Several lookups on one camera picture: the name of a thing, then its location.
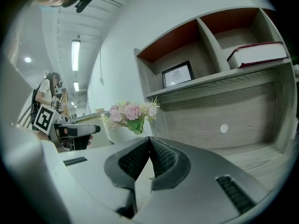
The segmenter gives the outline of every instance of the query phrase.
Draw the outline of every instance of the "black vent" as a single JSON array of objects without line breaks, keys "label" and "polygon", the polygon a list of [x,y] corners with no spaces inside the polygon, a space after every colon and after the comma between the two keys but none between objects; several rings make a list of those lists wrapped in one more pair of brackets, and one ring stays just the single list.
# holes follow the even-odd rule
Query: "black vent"
[{"label": "black vent", "polygon": [[64,164],[66,166],[70,166],[70,165],[80,163],[80,162],[84,162],[84,161],[87,161],[87,159],[85,157],[80,157],[80,158],[76,158],[76,159],[66,160],[66,161],[64,161]]},{"label": "black vent", "polygon": [[243,190],[232,180],[230,176],[222,176],[216,179],[229,199],[233,202],[240,214],[249,211],[255,206],[252,200]]},{"label": "black vent", "polygon": [[173,167],[178,157],[176,157],[174,152],[163,147],[154,140],[152,140],[151,143],[152,146],[150,147],[149,156],[153,163],[155,178],[157,178]]},{"label": "black vent", "polygon": [[132,150],[127,155],[120,158],[118,161],[118,165],[124,172],[126,172],[136,181],[148,159],[148,144],[144,143]]}]

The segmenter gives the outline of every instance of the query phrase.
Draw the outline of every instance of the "dark hair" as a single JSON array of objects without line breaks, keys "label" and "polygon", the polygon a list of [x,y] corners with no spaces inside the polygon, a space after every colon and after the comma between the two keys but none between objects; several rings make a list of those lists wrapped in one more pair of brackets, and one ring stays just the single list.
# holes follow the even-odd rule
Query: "dark hair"
[{"label": "dark hair", "polygon": [[45,79],[50,80],[50,91],[51,91],[52,97],[55,95],[55,90],[54,90],[54,86],[53,86],[53,76],[56,76],[56,79],[58,82],[60,81],[60,75],[56,72],[49,73],[47,75],[47,77],[45,78]]}]

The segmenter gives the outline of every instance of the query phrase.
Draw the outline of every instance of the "woman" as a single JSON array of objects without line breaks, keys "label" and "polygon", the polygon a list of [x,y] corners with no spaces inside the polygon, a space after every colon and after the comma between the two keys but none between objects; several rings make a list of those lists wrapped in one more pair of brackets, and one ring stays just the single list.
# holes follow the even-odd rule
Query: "woman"
[{"label": "woman", "polygon": [[47,75],[47,77],[41,82],[39,87],[33,91],[32,95],[32,105],[31,105],[31,124],[34,123],[36,115],[41,104],[47,105],[53,109],[61,109],[65,103],[62,102],[52,102],[52,98],[55,95],[55,86],[61,87],[62,82],[60,82],[60,75],[56,72],[52,72]]}]

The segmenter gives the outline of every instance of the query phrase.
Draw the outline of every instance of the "red book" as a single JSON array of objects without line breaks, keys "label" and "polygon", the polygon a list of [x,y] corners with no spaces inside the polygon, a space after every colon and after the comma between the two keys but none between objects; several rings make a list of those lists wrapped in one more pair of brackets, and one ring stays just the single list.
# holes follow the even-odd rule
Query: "red book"
[{"label": "red book", "polygon": [[261,42],[236,48],[228,57],[231,69],[288,58],[282,42]]}]

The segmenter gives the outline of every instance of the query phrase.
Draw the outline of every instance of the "ceiling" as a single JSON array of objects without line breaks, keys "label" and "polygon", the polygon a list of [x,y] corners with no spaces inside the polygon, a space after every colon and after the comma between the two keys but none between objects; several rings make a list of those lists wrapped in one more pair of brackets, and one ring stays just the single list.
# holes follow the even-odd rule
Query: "ceiling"
[{"label": "ceiling", "polygon": [[[68,8],[31,7],[26,14],[22,45],[17,68],[24,78],[37,87],[44,71],[60,73],[70,102],[77,107],[86,105],[87,89],[94,62],[100,50],[101,36],[128,0],[93,0],[78,14]],[[71,42],[80,40],[79,69],[71,69]],[[31,63],[25,63],[29,56]],[[79,82],[75,92],[73,82]]]}]

